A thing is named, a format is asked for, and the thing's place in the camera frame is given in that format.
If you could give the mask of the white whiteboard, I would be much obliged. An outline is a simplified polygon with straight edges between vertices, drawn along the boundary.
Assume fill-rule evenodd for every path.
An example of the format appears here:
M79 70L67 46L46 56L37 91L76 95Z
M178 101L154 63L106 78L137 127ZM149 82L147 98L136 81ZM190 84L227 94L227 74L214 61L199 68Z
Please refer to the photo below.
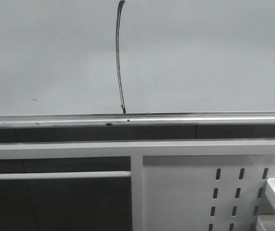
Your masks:
M275 0L0 0L0 116L275 112Z

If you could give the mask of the white perforated pegboard panel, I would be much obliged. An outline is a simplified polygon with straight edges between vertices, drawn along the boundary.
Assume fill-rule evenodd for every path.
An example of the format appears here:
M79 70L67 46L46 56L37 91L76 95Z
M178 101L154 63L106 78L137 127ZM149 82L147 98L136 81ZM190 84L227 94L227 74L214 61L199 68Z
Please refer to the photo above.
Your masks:
M274 213L275 155L148 156L143 167L146 231L252 231Z

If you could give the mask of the grey box corner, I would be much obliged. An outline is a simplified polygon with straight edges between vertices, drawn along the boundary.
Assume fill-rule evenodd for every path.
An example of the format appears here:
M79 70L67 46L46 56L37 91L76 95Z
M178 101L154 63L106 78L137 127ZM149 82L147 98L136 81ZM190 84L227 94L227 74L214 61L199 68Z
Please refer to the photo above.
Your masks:
M275 215L258 216L256 231L275 231Z

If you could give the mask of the white metal frame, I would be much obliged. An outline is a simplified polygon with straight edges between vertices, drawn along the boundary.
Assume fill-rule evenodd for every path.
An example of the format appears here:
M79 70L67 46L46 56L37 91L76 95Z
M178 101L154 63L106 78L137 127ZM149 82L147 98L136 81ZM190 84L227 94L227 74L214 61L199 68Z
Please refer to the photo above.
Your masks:
M0 145L0 231L144 231L148 156L275 155L275 140Z

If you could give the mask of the aluminium whiteboard tray rail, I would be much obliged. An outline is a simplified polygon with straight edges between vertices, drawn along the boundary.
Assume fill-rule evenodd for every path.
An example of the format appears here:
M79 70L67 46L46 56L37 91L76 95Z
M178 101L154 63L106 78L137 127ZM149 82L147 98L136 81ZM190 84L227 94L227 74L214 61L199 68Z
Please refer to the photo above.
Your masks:
M0 128L275 124L275 112L0 115Z

